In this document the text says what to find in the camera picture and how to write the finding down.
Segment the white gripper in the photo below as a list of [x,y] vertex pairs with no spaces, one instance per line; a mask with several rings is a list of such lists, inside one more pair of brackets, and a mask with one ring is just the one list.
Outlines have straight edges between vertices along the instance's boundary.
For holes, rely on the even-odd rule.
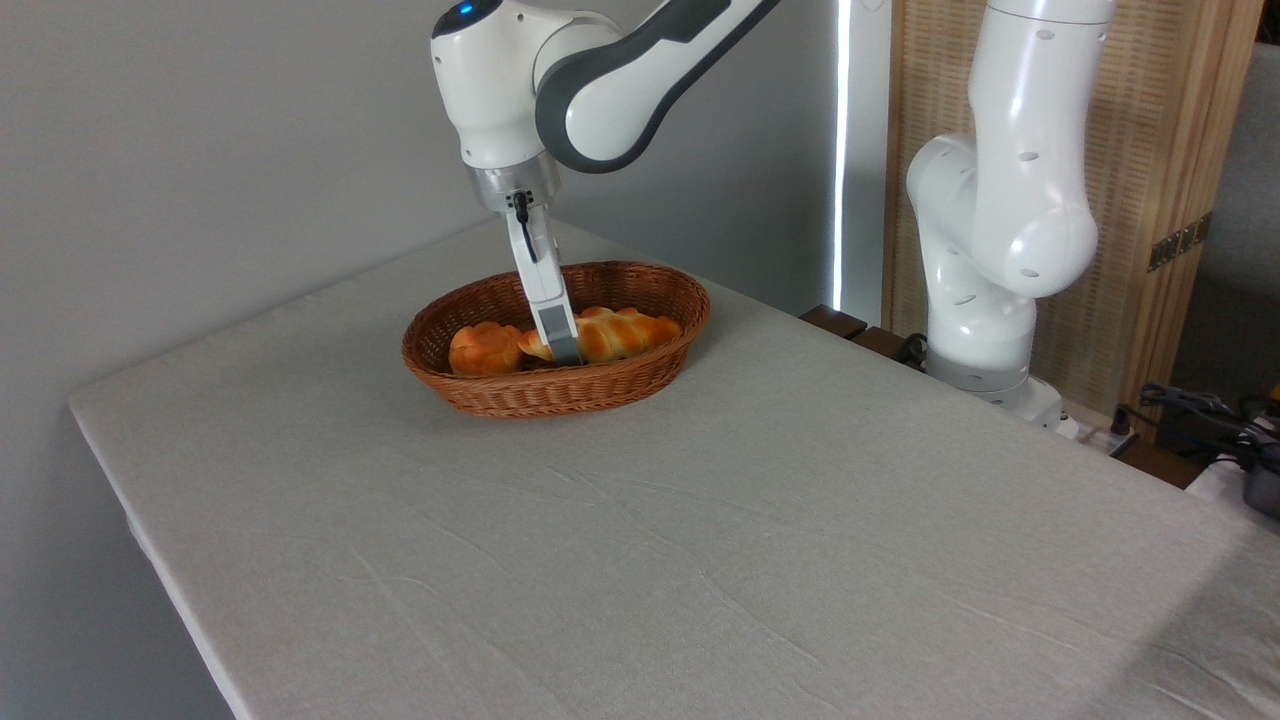
[[540,338],[556,365],[582,365],[577,325],[545,206],[534,204],[529,193],[508,193],[506,215],[518,278],[535,311]]

